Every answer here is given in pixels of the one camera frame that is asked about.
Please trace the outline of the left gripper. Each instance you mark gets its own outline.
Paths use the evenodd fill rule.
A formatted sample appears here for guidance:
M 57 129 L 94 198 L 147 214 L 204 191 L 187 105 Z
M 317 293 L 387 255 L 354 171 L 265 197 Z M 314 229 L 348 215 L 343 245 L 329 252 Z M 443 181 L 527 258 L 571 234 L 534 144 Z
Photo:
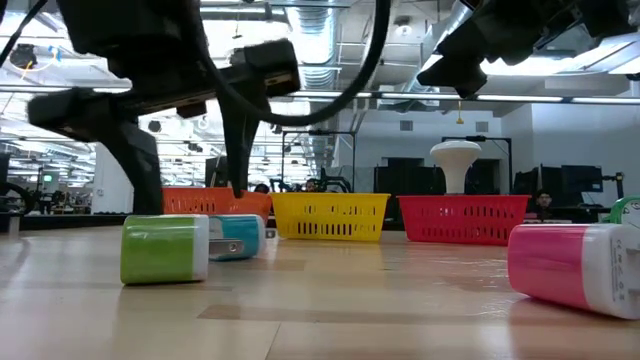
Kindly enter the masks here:
M 224 79 L 240 89 L 252 84 L 263 96 L 278 97 L 300 89 L 298 61 L 287 39 L 233 49 L 220 68 Z M 141 115 L 175 108 L 182 117 L 206 112 L 216 97 L 205 63 L 183 49 L 163 55 L 138 55 L 111 61 L 111 68 L 131 81 L 120 93 L 73 87 L 36 96 L 27 105 L 31 125 L 75 140 L 100 140 L 114 156 L 134 189 L 133 212 L 161 215 L 163 192 L 155 138 L 137 126 Z M 259 121 L 230 96 L 219 95 L 227 177 L 235 198 L 248 185 L 249 159 Z

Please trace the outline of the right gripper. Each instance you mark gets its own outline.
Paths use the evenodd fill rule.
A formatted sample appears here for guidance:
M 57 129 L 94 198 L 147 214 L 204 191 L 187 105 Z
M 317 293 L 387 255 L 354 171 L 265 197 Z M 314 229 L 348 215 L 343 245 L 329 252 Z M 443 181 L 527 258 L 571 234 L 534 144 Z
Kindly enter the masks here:
M 420 74 L 481 73 L 484 60 L 499 58 L 517 64 L 579 20 L 577 3 L 568 0 L 464 0 L 462 4 L 471 11 L 470 17 L 439 44 L 440 55 L 433 55 Z M 484 74 L 462 78 L 420 75 L 418 82 L 451 87 L 461 98 L 469 98 L 487 79 Z

